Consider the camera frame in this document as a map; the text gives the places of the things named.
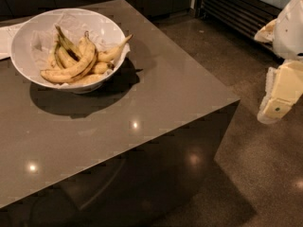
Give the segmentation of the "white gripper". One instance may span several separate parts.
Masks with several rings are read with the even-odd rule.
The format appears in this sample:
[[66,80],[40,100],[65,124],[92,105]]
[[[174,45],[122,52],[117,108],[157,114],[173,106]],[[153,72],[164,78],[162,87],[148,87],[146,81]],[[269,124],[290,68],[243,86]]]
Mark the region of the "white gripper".
[[265,96],[257,119],[274,124],[286,115],[303,95],[303,0],[290,0],[275,20],[261,28],[255,41],[271,44],[285,61],[266,74]]

